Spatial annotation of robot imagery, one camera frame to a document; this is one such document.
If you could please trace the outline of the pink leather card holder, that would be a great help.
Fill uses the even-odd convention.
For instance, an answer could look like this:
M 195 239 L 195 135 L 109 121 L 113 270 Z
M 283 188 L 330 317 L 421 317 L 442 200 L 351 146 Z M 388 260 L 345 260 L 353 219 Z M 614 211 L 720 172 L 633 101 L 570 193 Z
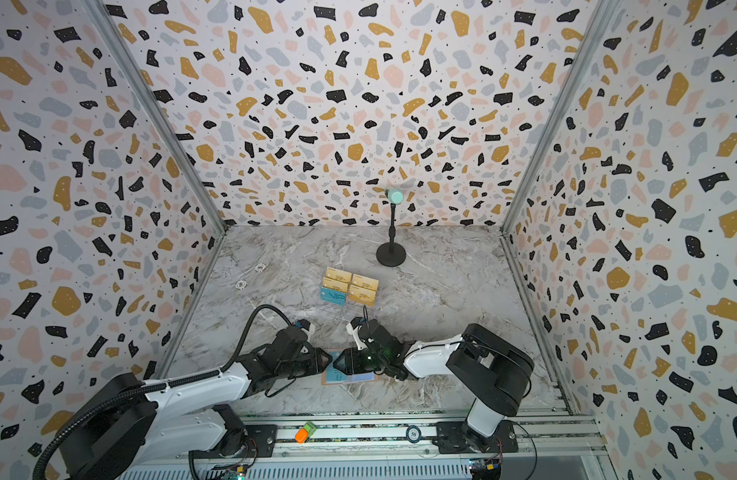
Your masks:
M 328 368 L 326 368 L 326 371 L 322 373 L 322 385 L 324 386 L 346 385 L 346 384 L 372 382 L 376 380 L 376 376 L 372 372 L 348 375 L 348 374 L 344 374 L 344 372 L 341 372 L 340 370 L 337 370 L 334 367 L 334 364 L 336 364 L 336 359 L 338 359 L 338 357 L 340 357 L 342 353 L 344 353 L 344 350 L 342 351 L 328 350 L 328 354 L 332 356 L 332 359 L 334 361 L 332 361 L 332 363 L 328 365 Z

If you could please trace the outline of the teal card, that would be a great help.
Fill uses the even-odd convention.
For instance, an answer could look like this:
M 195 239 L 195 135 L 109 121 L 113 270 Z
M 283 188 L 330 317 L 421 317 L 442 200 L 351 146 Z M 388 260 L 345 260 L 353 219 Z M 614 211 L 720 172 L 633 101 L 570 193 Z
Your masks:
M 340 290 L 322 287 L 320 288 L 320 298 L 328 303 L 344 305 L 346 304 L 346 299 L 348 299 L 348 294 L 346 294 L 346 292 L 341 292 Z

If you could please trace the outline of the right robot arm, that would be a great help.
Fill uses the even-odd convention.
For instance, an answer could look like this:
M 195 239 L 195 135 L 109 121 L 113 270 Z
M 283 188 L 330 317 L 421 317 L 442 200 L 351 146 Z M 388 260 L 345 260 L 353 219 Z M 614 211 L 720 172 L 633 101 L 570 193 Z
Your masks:
M 522 350 L 478 324 L 436 342 L 401 341 L 375 319 L 350 322 L 356 346 L 334 360 L 346 375 L 374 373 L 399 381 L 450 375 L 474 396 L 462 422 L 437 426 L 436 444 L 443 453 L 466 450 L 496 453 L 505 442 L 497 432 L 516 416 L 530 390 L 533 360 Z

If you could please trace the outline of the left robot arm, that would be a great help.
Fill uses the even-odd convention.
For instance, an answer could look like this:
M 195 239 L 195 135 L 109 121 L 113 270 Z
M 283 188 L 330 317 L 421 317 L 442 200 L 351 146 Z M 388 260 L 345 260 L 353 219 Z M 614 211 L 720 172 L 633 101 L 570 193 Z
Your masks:
M 46 478 L 56 454 L 72 479 L 116 479 L 134 465 L 176 454 L 260 457 L 264 444 L 232 403 L 272 395 L 280 380 L 292 383 L 326 371 L 332 356 L 310 343 L 310 332 L 308 322 L 298 322 L 248 352 L 238 343 L 226 364 L 192 375 L 162 381 L 114 377 L 58 430 L 32 478 Z

